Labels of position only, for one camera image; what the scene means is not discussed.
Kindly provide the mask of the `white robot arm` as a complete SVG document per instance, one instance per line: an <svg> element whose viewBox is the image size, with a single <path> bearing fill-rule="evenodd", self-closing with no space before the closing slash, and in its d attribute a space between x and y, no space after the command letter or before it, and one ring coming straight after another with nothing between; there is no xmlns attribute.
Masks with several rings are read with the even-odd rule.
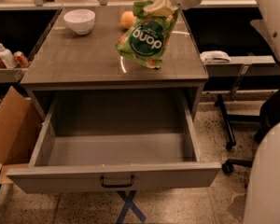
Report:
<svg viewBox="0 0 280 224"><path fill-rule="evenodd" d="M202 0L152 0L145 12L155 15L159 5L189 9ZM257 31L270 44L280 62L280 0L256 0L262 20ZM250 171L243 224L280 224L280 89L261 107L260 120L267 131Z"/></svg>

